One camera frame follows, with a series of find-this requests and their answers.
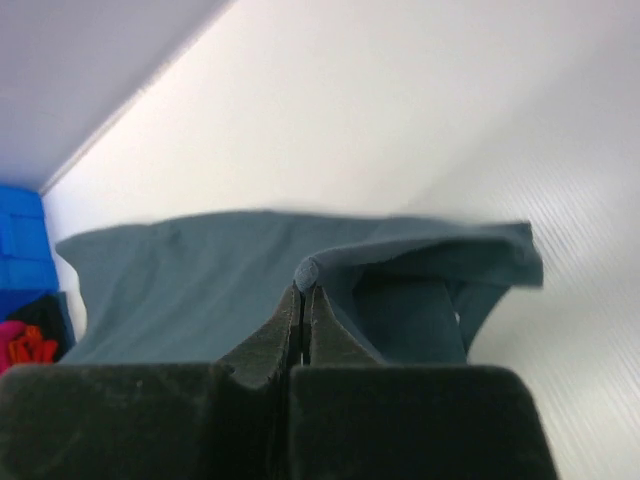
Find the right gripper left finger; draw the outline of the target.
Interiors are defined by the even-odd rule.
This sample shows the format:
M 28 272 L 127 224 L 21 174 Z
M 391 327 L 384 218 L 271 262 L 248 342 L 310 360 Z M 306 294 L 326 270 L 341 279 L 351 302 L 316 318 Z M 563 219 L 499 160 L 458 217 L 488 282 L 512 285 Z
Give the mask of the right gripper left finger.
M 216 362 L 19 366 L 1 380 L 5 479 L 284 479 L 300 292 Z

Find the grey blue t shirt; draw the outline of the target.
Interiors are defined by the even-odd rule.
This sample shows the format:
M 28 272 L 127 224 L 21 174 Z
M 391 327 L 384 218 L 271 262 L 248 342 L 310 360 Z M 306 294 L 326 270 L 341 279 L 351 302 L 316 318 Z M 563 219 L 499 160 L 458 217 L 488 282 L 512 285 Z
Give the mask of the grey blue t shirt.
M 463 363 L 501 298 L 539 287 L 528 223 L 246 211 L 86 232 L 59 243 L 88 320 L 67 364 L 215 361 L 287 287 L 325 292 L 374 359 Z

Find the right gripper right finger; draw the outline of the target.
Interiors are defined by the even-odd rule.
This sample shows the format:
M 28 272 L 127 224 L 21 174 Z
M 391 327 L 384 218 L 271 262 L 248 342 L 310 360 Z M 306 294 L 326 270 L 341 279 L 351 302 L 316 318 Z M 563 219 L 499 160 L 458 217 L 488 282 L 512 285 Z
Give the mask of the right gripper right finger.
M 309 347 L 289 381 L 293 479 L 554 479 L 525 383 L 492 366 L 383 366 L 337 321 L 304 307 Z

